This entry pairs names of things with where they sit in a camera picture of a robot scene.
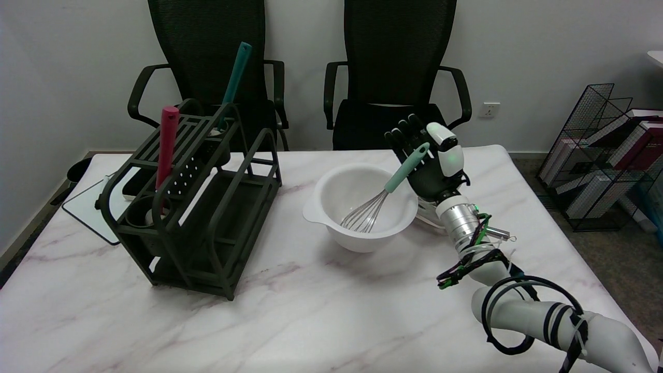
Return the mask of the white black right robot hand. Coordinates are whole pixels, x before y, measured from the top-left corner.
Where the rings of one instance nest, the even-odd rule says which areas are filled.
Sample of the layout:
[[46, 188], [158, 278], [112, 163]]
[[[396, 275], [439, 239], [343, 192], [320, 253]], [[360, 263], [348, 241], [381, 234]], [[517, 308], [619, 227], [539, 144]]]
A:
[[457, 136], [438, 122], [424, 124], [414, 114], [400, 120], [395, 128], [384, 134], [396, 158], [403, 163], [425, 142], [427, 153], [407, 176], [412, 190], [422, 200], [440, 203], [459, 195], [462, 184], [471, 185], [464, 171], [464, 152]]

